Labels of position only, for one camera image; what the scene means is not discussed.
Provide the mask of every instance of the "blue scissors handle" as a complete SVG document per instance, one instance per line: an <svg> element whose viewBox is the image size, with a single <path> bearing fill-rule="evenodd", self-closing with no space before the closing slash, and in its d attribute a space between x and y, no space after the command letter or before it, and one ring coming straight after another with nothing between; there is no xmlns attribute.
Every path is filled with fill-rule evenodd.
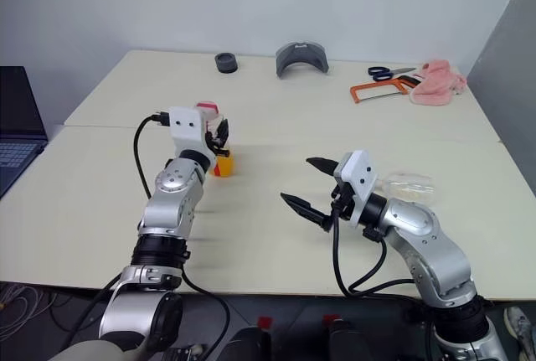
<svg viewBox="0 0 536 361"><path fill-rule="evenodd" d="M391 70L384 66L371 66L368 68L368 74L371 75L372 79L374 79L376 82L393 78L393 73Z"/></svg>

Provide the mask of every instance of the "laptop screen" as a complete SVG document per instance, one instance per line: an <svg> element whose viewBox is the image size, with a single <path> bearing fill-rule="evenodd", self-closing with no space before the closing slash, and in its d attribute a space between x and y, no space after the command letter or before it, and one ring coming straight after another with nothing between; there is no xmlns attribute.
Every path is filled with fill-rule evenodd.
<svg viewBox="0 0 536 361"><path fill-rule="evenodd" d="M23 66L0 66L0 134L46 137Z"/></svg>

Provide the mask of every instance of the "floor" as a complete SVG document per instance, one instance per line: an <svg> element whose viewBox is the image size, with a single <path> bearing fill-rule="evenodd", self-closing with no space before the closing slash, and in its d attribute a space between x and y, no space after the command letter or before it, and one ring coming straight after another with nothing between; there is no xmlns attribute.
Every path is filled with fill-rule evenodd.
<svg viewBox="0 0 536 361"><path fill-rule="evenodd" d="M56 305L62 305L69 297L59 295ZM226 343L243 327L256 325L260 317L264 323L271 320L269 332L272 338L273 359L277 360L321 360L324 343L326 317L338 315L352 321L363 329L375 360L401 360L413 355L424 358L424 327L404 322L404 302L388 300L348 300L340 297L276 297L276 296L224 296L231 309ZM174 347L185 347L194 343L208 344L218 337L223 326L224 314L219 304L206 297L185 295L183 322ZM61 307L52 308L54 316L68 327L84 309L87 300L73 297ZM536 302L519 304L536 321ZM104 311L99 304L90 315L98 319ZM497 304L488 316L495 322L503 346L510 360L517 360L518 347L505 330L502 313L504 304ZM0 313L0 324L7 323L8 310ZM97 337L98 320L76 337L88 340ZM2 361L42 361L53 357L64 339L65 333L54 325L48 312L28 322L10 339L0 344ZM214 352L215 360L223 346ZM152 360L160 361L162 354Z"/></svg>

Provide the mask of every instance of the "pink cloth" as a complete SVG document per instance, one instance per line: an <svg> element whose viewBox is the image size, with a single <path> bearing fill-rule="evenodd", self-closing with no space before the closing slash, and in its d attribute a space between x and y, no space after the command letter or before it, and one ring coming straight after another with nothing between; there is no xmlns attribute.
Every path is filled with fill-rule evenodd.
<svg viewBox="0 0 536 361"><path fill-rule="evenodd" d="M410 93L415 104L423 106L444 106L451 102L454 93L459 94L467 86L464 76L451 71L446 59L436 59L422 66L415 74L424 78Z"/></svg>

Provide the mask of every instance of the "gray curved object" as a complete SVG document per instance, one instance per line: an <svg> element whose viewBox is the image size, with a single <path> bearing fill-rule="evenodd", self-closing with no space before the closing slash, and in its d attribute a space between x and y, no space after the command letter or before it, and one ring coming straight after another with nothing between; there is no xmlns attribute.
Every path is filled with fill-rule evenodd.
<svg viewBox="0 0 536 361"><path fill-rule="evenodd" d="M276 52L276 73L281 78L283 71L290 64L304 62L311 64L324 74L329 70L326 59L326 51L317 43L289 43Z"/></svg>

